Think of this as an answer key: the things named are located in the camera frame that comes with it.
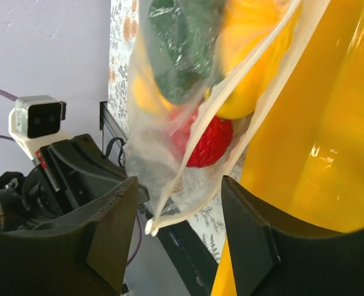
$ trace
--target plastic bag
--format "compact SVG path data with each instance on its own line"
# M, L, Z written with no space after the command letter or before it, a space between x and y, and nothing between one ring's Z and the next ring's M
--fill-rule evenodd
M140 3L124 151L128 175L138 176L150 195L147 234L186 220L220 189L328 1Z

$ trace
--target red strawberry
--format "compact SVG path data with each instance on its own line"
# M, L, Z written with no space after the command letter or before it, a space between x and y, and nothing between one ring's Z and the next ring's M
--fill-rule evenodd
M171 135L171 141L181 154L185 152L187 141L190 138L190 127L196 120L197 115L198 112L195 111L191 119ZM170 114L171 119L176 116L177 114L175 113ZM232 134L232 122L215 116L198 141L197 146L187 162L187 166L203 168L215 164L231 144Z

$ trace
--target dark green toy vegetable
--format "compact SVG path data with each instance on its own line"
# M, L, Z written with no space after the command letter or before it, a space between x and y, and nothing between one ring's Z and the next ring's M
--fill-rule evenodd
M153 0L143 16L140 30L154 78L170 103L185 103L187 91L211 76L225 1Z

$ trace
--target patterned table surface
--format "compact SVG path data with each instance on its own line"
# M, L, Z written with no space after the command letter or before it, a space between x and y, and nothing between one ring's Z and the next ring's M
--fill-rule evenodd
M111 0L108 108L120 127L127 131L128 63L139 28L138 0ZM239 181L243 161L237 163L231 177ZM188 222L205 246L219 261L225 242L225 225L218 193Z

